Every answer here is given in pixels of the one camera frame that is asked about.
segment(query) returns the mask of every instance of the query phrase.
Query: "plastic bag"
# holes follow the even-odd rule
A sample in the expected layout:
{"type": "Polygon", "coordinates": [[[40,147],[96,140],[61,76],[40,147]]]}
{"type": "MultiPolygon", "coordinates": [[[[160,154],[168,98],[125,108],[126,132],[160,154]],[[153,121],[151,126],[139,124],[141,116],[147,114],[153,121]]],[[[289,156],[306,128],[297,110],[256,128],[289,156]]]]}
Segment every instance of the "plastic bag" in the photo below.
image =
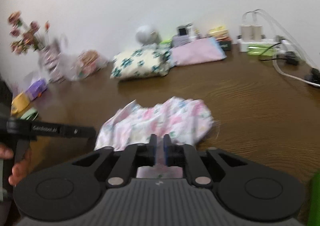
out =
{"type": "Polygon", "coordinates": [[[107,59],[97,51],[89,50],[81,55],[60,55],[60,64],[63,75],[70,81],[82,80],[97,70],[107,66],[107,59]]]}

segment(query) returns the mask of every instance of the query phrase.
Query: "plug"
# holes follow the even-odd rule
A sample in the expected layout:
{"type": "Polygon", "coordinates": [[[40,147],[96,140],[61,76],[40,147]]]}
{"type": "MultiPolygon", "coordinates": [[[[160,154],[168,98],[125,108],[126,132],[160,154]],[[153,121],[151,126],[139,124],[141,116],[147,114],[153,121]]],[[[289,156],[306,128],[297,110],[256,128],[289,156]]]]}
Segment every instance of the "plug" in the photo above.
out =
{"type": "Polygon", "coordinates": [[[284,60],[287,64],[292,64],[295,66],[297,66],[299,64],[299,58],[292,51],[288,51],[284,54],[284,60]]]}
{"type": "Polygon", "coordinates": [[[284,36],[276,35],[275,41],[276,41],[277,43],[280,43],[282,40],[285,40],[285,37],[284,37],[284,36]]]}
{"type": "Polygon", "coordinates": [[[315,83],[315,84],[320,84],[320,72],[318,69],[316,68],[312,68],[311,69],[311,73],[305,75],[304,77],[305,80],[315,83]]]}

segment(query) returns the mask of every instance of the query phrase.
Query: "cable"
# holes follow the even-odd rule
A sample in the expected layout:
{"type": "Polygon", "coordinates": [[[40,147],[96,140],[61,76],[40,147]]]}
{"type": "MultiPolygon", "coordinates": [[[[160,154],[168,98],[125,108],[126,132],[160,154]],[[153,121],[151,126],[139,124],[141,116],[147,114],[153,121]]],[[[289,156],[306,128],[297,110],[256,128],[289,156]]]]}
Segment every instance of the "cable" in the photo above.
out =
{"type": "Polygon", "coordinates": [[[302,46],[295,40],[295,38],[292,36],[292,35],[290,35],[290,33],[283,27],[283,26],[281,26],[281,24],[277,21],[277,20],[275,20],[268,12],[266,12],[265,10],[263,10],[263,9],[256,9],[255,11],[261,11],[262,13],[264,13],[266,16],[268,16],[287,36],[289,36],[290,37],[290,39],[292,40],[292,41],[294,41],[294,43],[292,43],[289,39],[286,39],[287,41],[289,41],[291,44],[292,44],[292,46],[297,50],[297,52],[300,54],[300,56],[306,61],[306,59],[304,58],[304,57],[307,57],[308,58],[308,60],[309,60],[309,62],[311,63],[311,64],[313,64],[314,65],[314,67],[317,67],[317,65],[315,64],[315,62],[308,56],[308,54],[306,53],[306,51],[302,48],[302,46]]]}
{"type": "Polygon", "coordinates": [[[310,85],[313,85],[313,86],[316,86],[316,87],[320,87],[320,84],[315,84],[315,83],[306,81],[306,80],[304,80],[304,79],[302,79],[302,78],[299,78],[299,77],[296,77],[296,76],[293,76],[293,75],[284,73],[284,72],[280,69],[280,67],[278,66],[278,63],[277,63],[276,60],[273,60],[273,61],[272,61],[272,64],[273,64],[273,67],[276,69],[276,71],[277,71],[278,73],[280,73],[281,75],[284,75],[284,76],[287,76],[287,77],[296,79],[296,80],[298,80],[298,81],[302,81],[302,82],[304,82],[304,83],[306,83],[306,84],[310,84],[310,85]]]}
{"type": "Polygon", "coordinates": [[[249,13],[254,13],[254,11],[248,11],[248,12],[246,12],[246,13],[244,13],[243,15],[242,15],[242,22],[244,22],[245,20],[247,20],[247,14],[249,14],[249,13]]]}
{"type": "Polygon", "coordinates": [[[258,22],[258,19],[257,19],[257,12],[252,12],[252,20],[253,20],[253,23],[256,25],[257,22],[258,22]]]}
{"type": "Polygon", "coordinates": [[[268,50],[270,50],[272,47],[276,46],[276,45],[280,45],[282,44],[281,42],[280,43],[276,43],[276,44],[273,44],[272,46],[269,46],[267,49],[265,49],[261,54],[258,55],[258,59],[261,61],[260,59],[260,56],[264,55],[268,50]]]}
{"type": "Polygon", "coordinates": [[[269,26],[271,27],[272,29],[272,32],[273,32],[273,37],[276,37],[276,30],[275,30],[275,27],[273,26],[272,22],[270,21],[270,19],[266,18],[266,16],[264,14],[262,14],[261,12],[259,11],[255,11],[256,14],[262,16],[264,18],[265,21],[268,22],[269,26]]]}
{"type": "Polygon", "coordinates": [[[262,62],[265,62],[265,61],[272,61],[272,60],[285,60],[284,58],[271,58],[271,59],[259,59],[260,61],[262,62]]]}

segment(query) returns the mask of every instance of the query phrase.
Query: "white cable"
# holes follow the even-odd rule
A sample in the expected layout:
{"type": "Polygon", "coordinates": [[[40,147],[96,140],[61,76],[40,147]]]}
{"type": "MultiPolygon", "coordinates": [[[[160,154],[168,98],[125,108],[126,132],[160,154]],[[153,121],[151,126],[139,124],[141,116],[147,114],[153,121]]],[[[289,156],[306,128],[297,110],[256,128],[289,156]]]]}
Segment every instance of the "white cable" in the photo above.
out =
{"type": "Polygon", "coordinates": [[[276,37],[276,35],[277,35],[277,34],[276,34],[276,30],[275,30],[275,27],[273,26],[272,22],[270,21],[270,19],[266,18],[266,16],[263,15],[263,14],[262,14],[261,12],[259,12],[259,11],[255,11],[255,13],[258,14],[258,15],[260,15],[260,16],[262,16],[262,17],[264,18],[264,20],[268,22],[269,26],[270,26],[271,29],[272,29],[273,37],[276,37]]]}
{"type": "Polygon", "coordinates": [[[242,24],[244,24],[244,22],[247,22],[247,14],[249,13],[253,13],[253,11],[248,11],[242,15],[242,24]]]}
{"type": "MultiPolygon", "coordinates": [[[[275,50],[275,53],[273,54],[273,58],[276,58],[277,57],[277,53],[276,53],[276,50],[275,50]]],[[[312,82],[309,82],[309,81],[306,81],[302,78],[299,78],[299,77],[296,77],[296,76],[293,76],[293,75],[290,75],[290,74],[286,74],[284,73],[280,67],[278,66],[278,63],[277,63],[277,60],[273,60],[272,61],[272,64],[273,64],[273,67],[276,69],[276,71],[284,76],[287,76],[287,77],[290,77],[290,78],[293,78],[293,79],[296,79],[296,80],[299,80],[299,81],[302,81],[306,84],[310,84],[310,85],[313,85],[313,86],[316,86],[316,87],[320,87],[320,84],[315,84],[315,83],[312,83],[312,82]]]]}
{"type": "Polygon", "coordinates": [[[305,59],[305,57],[307,57],[308,58],[308,60],[309,60],[309,62],[311,63],[311,64],[313,64],[313,66],[312,67],[317,67],[317,65],[315,64],[315,62],[309,57],[309,55],[306,53],[306,51],[302,48],[302,46],[295,40],[295,38],[283,27],[283,26],[281,26],[281,24],[277,21],[277,20],[275,20],[268,12],[266,12],[265,10],[263,10],[263,9],[256,9],[255,11],[261,11],[262,13],[264,13],[266,16],[268,16],[287,36],[289,36],[290,37],[290,39],[292,40],[292,41],[294,41],[294,43],[293,42],[291,42],[289,39],[286,39],[286,40],[288,40],[291,44],[292,44],[292,46],[295,48],[295,50],[297,51],[297,53],[299,53],[299,55],[302,57],[302,59],[304,60],[304,61],[306,61],[306,59],[305,59]]]}

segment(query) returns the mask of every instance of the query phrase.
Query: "floral pillow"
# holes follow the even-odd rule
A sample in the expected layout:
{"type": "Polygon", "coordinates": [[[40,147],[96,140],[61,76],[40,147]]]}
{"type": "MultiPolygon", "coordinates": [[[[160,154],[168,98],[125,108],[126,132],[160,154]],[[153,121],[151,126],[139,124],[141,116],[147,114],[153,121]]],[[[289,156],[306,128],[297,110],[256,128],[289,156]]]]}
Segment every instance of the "floral pillow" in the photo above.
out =
{"type": "Polygon", "coordinates": [[[170,69],[170,54],[168,49],[152,47],[121,52],[114,56],[110,78],[124,80],[165,76],[170,69]]]}

